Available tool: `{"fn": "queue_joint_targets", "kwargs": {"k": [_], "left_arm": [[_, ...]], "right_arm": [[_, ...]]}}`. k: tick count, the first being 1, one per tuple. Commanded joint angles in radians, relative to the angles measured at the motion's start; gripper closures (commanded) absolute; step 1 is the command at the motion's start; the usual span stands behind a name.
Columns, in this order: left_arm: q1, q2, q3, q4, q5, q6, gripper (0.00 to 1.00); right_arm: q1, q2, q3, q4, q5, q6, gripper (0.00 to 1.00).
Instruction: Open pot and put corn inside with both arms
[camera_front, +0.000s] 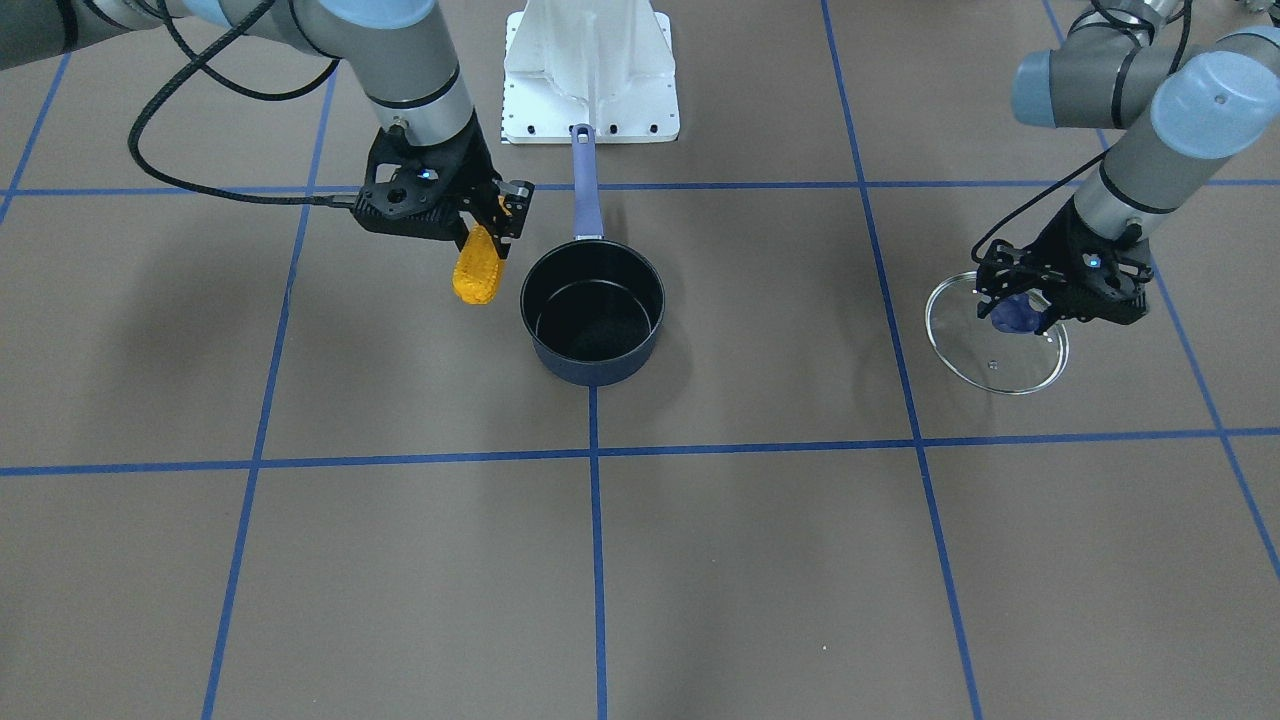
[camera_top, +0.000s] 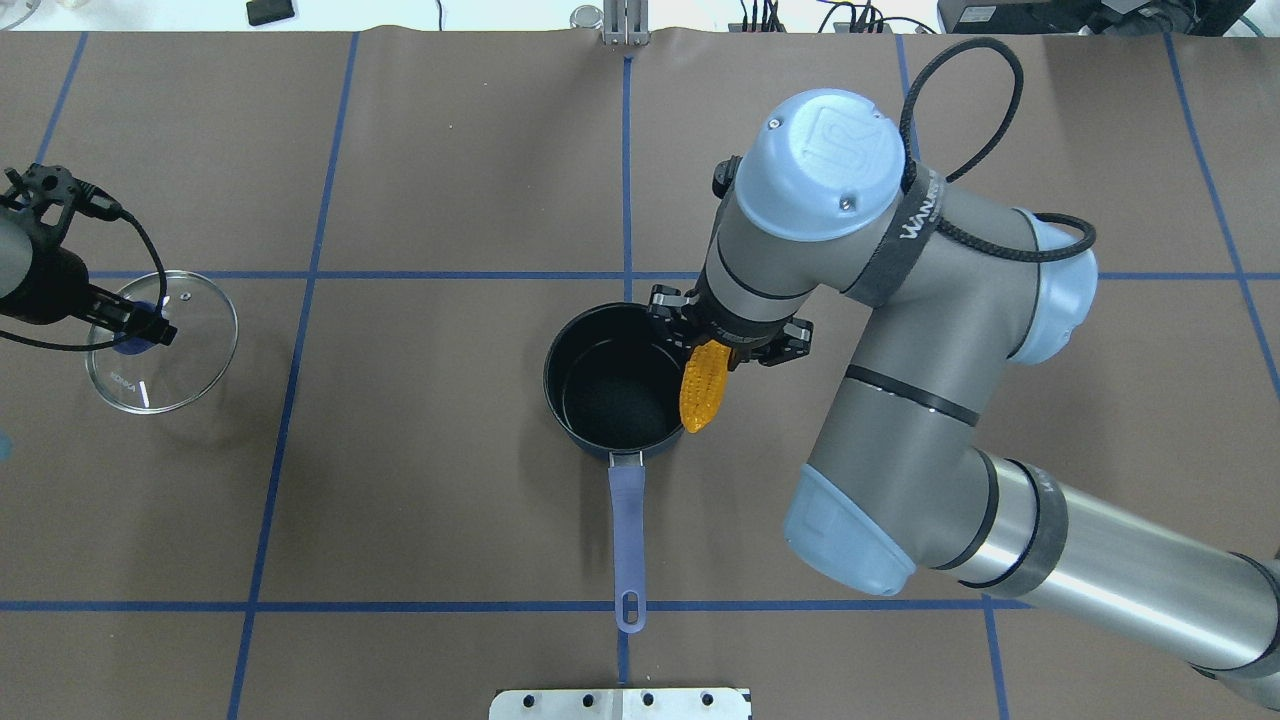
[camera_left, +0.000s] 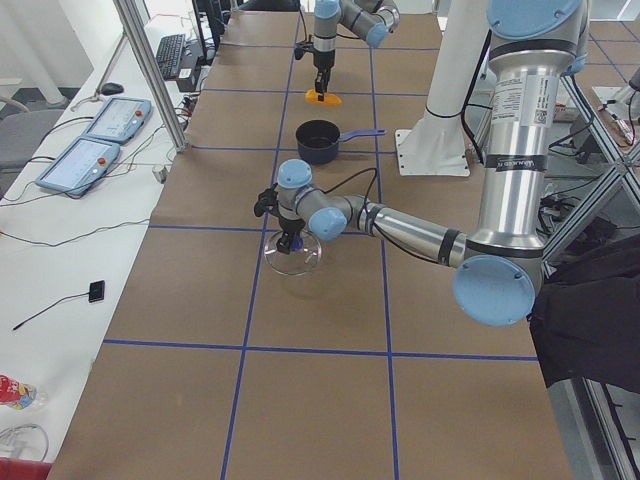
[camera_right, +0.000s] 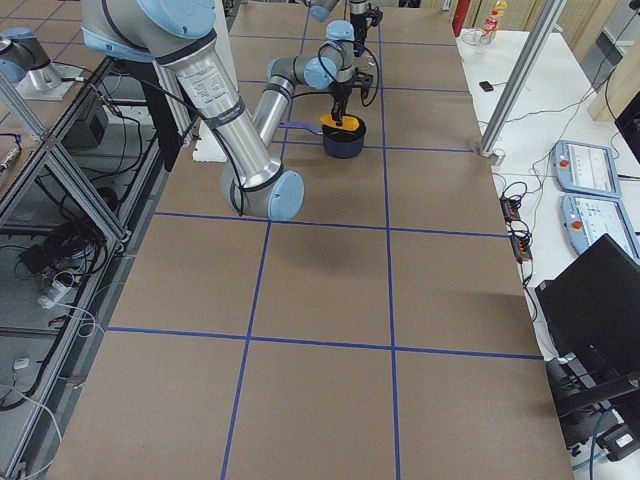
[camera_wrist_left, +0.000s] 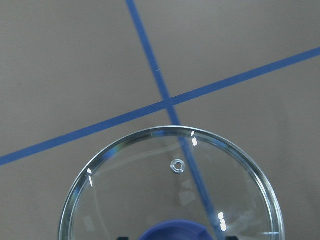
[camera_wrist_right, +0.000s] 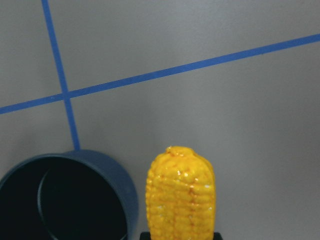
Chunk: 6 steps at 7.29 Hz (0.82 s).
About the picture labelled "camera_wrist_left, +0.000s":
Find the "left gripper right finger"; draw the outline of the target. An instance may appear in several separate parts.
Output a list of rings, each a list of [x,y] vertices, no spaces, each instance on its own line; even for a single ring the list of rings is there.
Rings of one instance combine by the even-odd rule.
[[[237,240],[236,236],[226,236],[225,240]]]

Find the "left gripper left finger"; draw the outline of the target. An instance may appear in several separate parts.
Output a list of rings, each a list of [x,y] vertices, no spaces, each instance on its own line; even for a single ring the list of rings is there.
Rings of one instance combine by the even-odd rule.
[[[117,238],[117,240],[129,240],[128,236],[120,236]]]

